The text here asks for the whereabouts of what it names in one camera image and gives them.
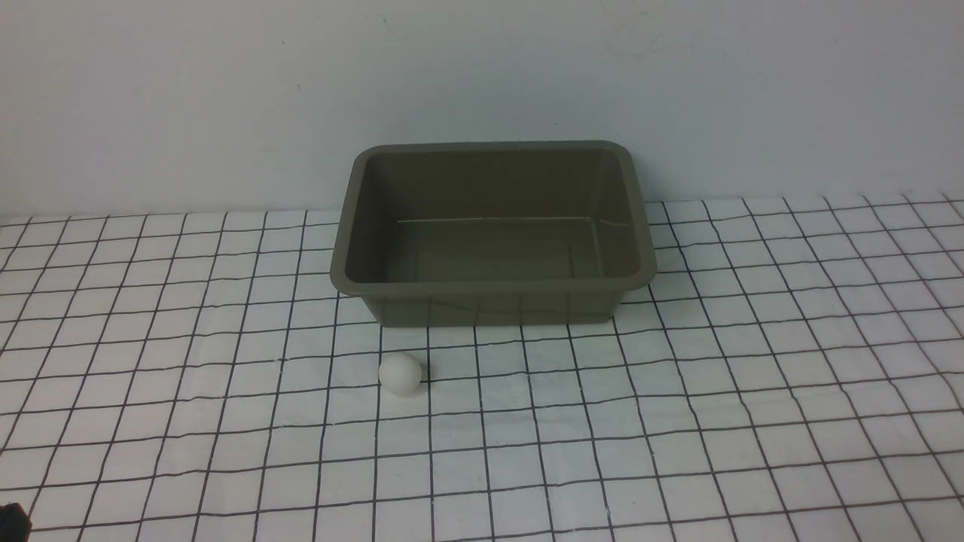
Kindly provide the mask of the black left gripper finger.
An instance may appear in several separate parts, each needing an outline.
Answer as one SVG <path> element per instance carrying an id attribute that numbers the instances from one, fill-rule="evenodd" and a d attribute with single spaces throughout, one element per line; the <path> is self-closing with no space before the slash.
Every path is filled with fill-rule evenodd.
<path id="1" fill-rule="evenodd" d="M 29 515 L 20 504 L 1 505 L 0 541 L 27 542 L 33 528 Z"/>

